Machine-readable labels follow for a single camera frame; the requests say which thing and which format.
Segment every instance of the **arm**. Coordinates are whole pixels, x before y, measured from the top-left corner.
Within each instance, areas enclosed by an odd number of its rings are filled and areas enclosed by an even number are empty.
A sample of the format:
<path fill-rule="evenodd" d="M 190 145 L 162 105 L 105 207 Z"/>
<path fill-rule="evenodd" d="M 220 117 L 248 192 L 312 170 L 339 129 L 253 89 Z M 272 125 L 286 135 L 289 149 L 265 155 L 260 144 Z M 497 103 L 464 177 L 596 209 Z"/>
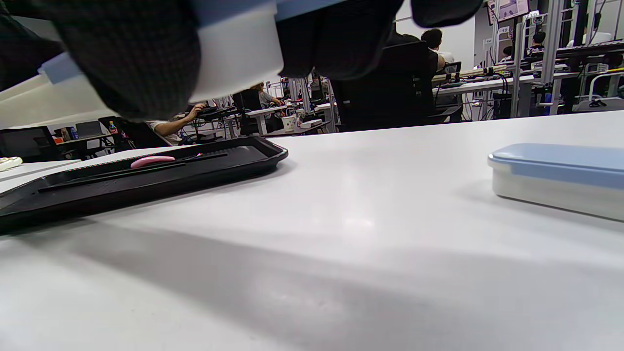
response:
<path fill-rule="evenodd" d="M 184 118 L 181 118 L 177 121 L 161 123 L 154 127 L 154 131 L 162 137 L 170 136 L 171 134 L 177 133 L 180 129 L 184 128 L 187 124 L 189 124 L 194 118 L 197 116 L 197 113 L 204 108 L 204 104 L 197 104 L 193 107 L 191 112 Z"/>
<path fill-rule="evenodd" d="M 442 57 L 442 55 L 438 54 L 438 56 L 437 56 L 437 70 L 440 71 L 442 68 L 444 68 L 444 65 L 446 65 L 446 61 L 444 60 L 444 57 Z"/>

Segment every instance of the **bottle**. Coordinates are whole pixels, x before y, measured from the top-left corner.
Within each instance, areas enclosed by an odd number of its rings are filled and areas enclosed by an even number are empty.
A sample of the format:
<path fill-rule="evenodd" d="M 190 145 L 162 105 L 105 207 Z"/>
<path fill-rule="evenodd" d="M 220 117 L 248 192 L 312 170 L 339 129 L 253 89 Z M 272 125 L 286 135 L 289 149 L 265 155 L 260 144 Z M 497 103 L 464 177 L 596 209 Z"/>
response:
<path fill-rule="evenodd" d="M 78 138 L 78 132 L 76 131 L 75 127 L 70 127 L 69 128 L 69 133 L 71 134 L 73 140 L 79 139 Z"/>
<path fill-rule="evenodd" d="M 117 127 L 115 127 L 113 121 L 109 122 L 109 130 L 111 134 L 117 134 Z"/>

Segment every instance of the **laptop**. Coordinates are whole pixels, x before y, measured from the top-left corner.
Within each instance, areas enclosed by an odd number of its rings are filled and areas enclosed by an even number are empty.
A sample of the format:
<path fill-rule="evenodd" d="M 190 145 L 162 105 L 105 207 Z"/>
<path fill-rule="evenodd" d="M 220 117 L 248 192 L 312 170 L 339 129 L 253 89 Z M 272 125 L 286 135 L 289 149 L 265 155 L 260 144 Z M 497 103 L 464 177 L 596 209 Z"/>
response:
<path fill-rule="evenodd" d="M 76 133 L 80 139 L 104 135 L 102 124 L 99 121 L 76 123 Z"/>

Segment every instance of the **white cup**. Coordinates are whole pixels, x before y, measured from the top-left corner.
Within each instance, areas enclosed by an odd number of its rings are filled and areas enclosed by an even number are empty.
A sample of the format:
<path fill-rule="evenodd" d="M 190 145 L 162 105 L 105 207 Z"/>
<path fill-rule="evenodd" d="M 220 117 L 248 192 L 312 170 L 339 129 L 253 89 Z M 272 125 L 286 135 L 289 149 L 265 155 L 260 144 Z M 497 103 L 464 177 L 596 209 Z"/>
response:
<path fill-rule="evenodd" d="M 285 132 L 292 132 L 295 129 L 295 115 L 282 117 L 281 122 L 284 124 Z"/>

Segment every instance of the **pink object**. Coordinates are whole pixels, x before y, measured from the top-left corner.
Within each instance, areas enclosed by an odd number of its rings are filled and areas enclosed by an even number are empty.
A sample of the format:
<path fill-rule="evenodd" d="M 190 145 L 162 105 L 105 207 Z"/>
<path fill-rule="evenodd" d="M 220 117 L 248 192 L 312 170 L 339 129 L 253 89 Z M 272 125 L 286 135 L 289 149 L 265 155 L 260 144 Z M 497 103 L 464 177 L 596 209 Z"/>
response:
<path fill-rule="evenodd" d="M 171 157 L 171 156 L 147 156 L 147 157 L 143 157 L 142 159 L 138 159 L 138 160 L 134 161 L 130 165 L 130 168 L 131 169 L 139 168 L 139 167 L 147 166 L 149 164 L 153 164 L 154 162 L 170 162 L 170 161 L 175 161 L 175 157 Z"/>

